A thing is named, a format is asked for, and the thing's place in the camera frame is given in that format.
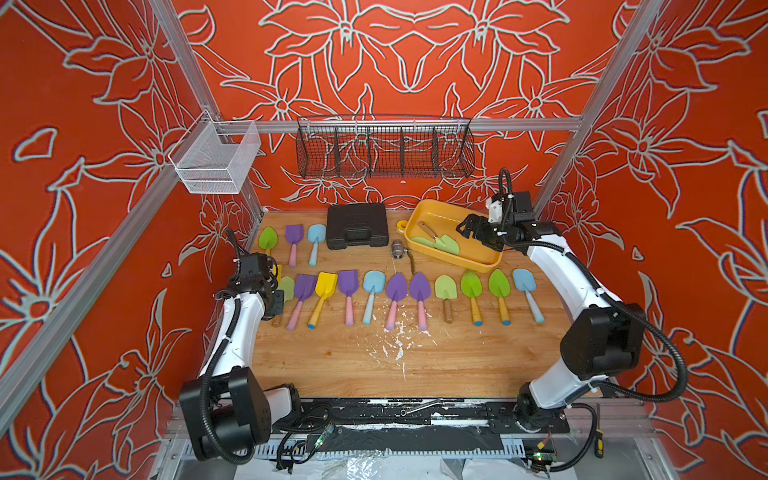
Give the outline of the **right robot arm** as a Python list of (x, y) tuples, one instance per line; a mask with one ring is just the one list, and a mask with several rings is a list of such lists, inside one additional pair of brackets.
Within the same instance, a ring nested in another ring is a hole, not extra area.
[[(497, 193), (487, 208), (487, 215), (468, 215), (457, 232), (497, 252), (511, 249), (525, 254), (550, 280), (572, 318), (560, 342), (559, 360), (519, 390), (514, 416), (523, 429), (543, 428), (595, 388), (650, 403), (671, 402), (683, 395), (688, 370), (670, 338), (639, 305), (622, 302), (599, 282), (553, 222), (535, 217), (529, 193)], [(662, 393), (644, 394), (611, 381), (638, 365), (646, 334), (667, 349), (676, 370), (674, 385)]]

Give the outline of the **yellow square shovel yellow handle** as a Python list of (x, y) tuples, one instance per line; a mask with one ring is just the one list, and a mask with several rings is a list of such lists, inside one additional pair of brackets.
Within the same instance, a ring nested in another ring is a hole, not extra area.
[(337, 273), (320, 272), (315, 287), (315, 293), (318, 296), (317, 304), (312, 311), (312, 314), (308, 320), (307, 326), (310, 329), (317, 327), (324, 303), (329, 299), (336, 291), (338, 283)]

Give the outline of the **light green shovel wooden handle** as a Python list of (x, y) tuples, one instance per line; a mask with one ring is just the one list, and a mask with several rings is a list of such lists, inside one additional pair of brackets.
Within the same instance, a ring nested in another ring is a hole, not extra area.
[(457, 286), (454, 279), (446, 274), (440, 275), (435, 280), (435, 294), (442, 301), (444, 321), (452, 324), (453, 310), (452, 301), (457, 298)]

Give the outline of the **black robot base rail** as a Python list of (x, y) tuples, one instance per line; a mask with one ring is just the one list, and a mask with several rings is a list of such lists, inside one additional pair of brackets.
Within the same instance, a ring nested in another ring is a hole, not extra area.
[(513, 398), (315, 397), (301, 400), (302, 413), (310, 415), (314, 427), (325, 419), (336, 426), (422, 427), (450, 426), (487, 428), (500, 434), (566, 434), (571, 431), (564, 414), (557, 414), (542, 427), (523, 428), (514, 416)]

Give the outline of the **green shovel brown wooden handle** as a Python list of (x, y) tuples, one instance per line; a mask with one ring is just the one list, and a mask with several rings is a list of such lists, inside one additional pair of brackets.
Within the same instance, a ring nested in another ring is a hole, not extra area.
[(460, 255), (460, 246), (452, 237), (446, 234), (438, 235), (429, 225), (423, 221), (419, 222), (419, 226), (432, 237), (436, 249), (455, 256)]

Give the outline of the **purple square shovel pink handle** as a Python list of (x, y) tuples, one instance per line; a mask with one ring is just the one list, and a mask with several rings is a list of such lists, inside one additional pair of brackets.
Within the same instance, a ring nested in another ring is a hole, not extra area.
[(359, 287), (359, 277), (357, 270), (343, 270), (338, 273), (338, 289), (345, 296), (345, 325), (352, 327), (354, 325), (354, 303), (353, 295)]

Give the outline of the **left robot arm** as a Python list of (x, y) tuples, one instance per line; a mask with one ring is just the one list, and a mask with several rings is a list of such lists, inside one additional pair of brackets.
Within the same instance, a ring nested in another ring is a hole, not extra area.
[(274, 425), (299, 417), (296, 387), (263, 389), (251, 370), (259, 326), (283, 313), (276, 261), (249, 253), (225, 230), (235, 250), (235, 273), (214, 298), (223, 303), (219, 327), (198, 377), (182, 385), (180, 407), (197, 460), (248, 463)]

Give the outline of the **green shovel yellow handle box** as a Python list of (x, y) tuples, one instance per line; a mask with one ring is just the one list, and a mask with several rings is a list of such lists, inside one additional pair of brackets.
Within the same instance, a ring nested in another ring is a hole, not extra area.
[(272, 251), (279, 242), (279, 236), (276, 230), (271, 227), (265, 227), (258, 238), (258, 247), (267, 255), (270, 256)]

